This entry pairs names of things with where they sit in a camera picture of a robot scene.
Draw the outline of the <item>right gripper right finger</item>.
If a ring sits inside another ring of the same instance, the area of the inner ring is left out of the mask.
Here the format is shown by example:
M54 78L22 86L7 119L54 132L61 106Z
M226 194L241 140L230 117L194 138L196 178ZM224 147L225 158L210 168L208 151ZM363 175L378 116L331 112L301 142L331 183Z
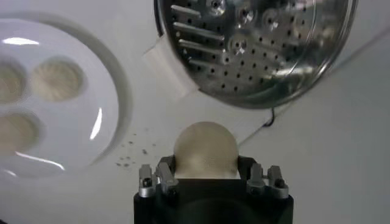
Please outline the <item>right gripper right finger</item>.
M288 198L289 187L279 166L271 166L264 174L263 167L253 158L239 156L238 172L246 183L247 192L259 197Z

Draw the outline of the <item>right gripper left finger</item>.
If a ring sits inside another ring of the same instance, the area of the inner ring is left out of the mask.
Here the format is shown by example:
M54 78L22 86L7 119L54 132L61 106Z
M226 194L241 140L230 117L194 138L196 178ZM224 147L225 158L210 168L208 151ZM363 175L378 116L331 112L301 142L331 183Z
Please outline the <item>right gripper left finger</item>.
M149 164L143 164L139 169L138 195L141 198L154 197L159 186L163 195L175 197L179 185L179 181L174 176L175 163L174 155L162 157L154 172Z

